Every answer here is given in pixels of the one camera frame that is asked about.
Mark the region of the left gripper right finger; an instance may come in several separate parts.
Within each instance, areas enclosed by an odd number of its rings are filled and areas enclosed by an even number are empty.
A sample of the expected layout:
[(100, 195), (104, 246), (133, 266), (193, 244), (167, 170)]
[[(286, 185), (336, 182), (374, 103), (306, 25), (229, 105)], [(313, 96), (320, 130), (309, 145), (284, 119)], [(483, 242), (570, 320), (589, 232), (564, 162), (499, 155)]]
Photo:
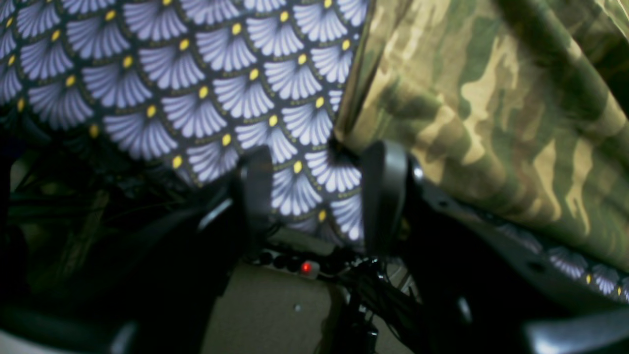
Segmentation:
[(432, 354), (626, 354), (628, 274), (452, 199), (401, 145), (361, 155), (366, 251), (400, 258)]

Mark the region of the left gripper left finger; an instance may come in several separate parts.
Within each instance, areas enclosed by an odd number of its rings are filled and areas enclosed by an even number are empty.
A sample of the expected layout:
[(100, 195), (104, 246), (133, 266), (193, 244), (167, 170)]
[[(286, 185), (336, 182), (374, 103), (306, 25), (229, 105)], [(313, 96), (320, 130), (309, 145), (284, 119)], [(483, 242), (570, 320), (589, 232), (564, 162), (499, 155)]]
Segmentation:
[(60, 285), (1, 306), (20, 354), (197, 354), (234, 264), (272, 226), (270, 148), (134, 235), (103, 240)]

